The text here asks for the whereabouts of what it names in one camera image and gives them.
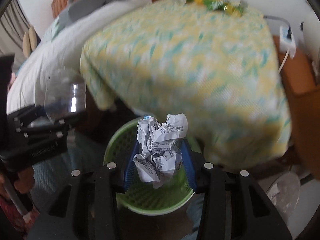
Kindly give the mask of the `white paper receipt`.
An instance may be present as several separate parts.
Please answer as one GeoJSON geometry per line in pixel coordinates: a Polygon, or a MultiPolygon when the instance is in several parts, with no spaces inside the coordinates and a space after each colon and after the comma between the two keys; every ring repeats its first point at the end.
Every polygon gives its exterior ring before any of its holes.
{"type": "Polygon", "coordinates": [[[169,114],[160,123],[153,116],[138,120],[137,141],[139,150],[133,156],[140,180],[162,187],[180,169],[182,164],[181,143],[188,131],[185,114],[169,114]]]}

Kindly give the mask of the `clear plastic bottle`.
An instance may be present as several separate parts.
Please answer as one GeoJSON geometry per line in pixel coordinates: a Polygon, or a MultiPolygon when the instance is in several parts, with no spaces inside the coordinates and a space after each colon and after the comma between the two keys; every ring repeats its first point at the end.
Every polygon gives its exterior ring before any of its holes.
{"type": "Polygon", "coordinates": [[[51,122],[86,110],[86,83],[72,69],[60,68],[48,77],[44,110],[51,122]]]}

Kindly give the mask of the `yellow candy wrapper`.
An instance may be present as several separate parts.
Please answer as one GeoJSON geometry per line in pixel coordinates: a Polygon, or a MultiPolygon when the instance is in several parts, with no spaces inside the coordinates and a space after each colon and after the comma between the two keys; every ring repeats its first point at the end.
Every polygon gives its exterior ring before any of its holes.
{"type": "Polygon", "coordinates": [[[232,4],[227,4],[224,6],[223,11],[229,16],[241,17],[244,13],[244,8],[240,5],[235,6],[232,4]]]}

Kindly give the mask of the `green chip bag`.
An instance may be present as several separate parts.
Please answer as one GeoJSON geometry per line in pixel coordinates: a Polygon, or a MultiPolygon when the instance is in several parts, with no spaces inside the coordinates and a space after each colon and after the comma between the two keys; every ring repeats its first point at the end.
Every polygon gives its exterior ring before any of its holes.
{"type": "Polygon", "coordinates": [[[203,0],[202,3],[210,11],[224,11],[225,7],[229,5],[229,0],[203,0]]]}

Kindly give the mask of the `green plastic mesh trash basket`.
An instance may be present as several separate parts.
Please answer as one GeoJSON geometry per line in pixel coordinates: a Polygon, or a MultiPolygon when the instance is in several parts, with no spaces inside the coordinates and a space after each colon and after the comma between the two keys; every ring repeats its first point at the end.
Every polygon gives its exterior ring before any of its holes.
{"type": "MultiPolygon", "coordinates": [[[[104,155],[104,164],[115,161],[116,156],[130,150],[136,140],[139,118],[119,128],[110,139],[104,155]]],[[[135,173],[131,187],[125,194],[116,194],[117,204],[146,216],[160,216],[172,213],[189,202],[194,195],[189,187],[184,168],[162,187],[154,189],[151,184],[140,181],[135,173]]]]}

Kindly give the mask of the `clear plastic bag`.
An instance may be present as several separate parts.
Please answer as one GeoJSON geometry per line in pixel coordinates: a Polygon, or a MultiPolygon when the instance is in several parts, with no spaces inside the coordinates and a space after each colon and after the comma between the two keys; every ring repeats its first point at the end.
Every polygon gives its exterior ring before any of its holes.
{"type": "Polygon", "coordinates": [[[283,173],[268,188],[266,195],[287,223],[299,201],[299,176],[294,172],[283,173]]]}

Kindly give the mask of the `yellow floral bed sheet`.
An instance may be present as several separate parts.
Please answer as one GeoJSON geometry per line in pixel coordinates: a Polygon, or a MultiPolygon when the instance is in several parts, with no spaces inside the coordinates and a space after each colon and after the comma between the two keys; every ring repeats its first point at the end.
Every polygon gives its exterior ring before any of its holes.
{"type": "Polygon", "coordinates": [[[186,115],[207,160],[249,168],[280,158],[291,135],[278,53],[263,14],[241,17],[159,0],[91,36],[80,73],[97,107],[120,98],[165,120],[186,115]]]}

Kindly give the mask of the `orange wooden nightstand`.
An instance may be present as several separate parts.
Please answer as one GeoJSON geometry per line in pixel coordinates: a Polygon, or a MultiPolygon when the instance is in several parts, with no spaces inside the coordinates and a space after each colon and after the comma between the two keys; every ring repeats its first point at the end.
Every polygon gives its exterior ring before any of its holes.
{"type": "Polygon", "coordinates": [[[319,85],[299,48],[280,72],[291,114],[292,140],[303,165],[319,180],[319,85]]]}

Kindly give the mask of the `grey fabric device bag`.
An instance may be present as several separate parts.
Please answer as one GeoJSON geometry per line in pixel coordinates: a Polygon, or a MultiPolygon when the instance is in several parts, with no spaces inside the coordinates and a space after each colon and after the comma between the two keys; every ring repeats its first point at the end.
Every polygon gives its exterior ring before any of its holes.
{"type": "Polygon", "coordinates": [[[68,0],[65,9],[58,15],[58,23],[67,27],[111,1],[113,0],[68,0]]]}

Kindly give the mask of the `white power strip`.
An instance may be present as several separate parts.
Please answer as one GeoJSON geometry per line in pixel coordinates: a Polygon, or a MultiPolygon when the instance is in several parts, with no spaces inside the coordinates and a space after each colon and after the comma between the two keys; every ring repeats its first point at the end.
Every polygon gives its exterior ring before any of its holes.
{"type": "Polygon", "coordinates": [[[296,55],[296,42],[294,35],[291,34],[291,37],[288,38],[289,27],[280,26],[279,28],[279,51],[282,54],[289,53],[289,57],[293,59],[296,55]]]}

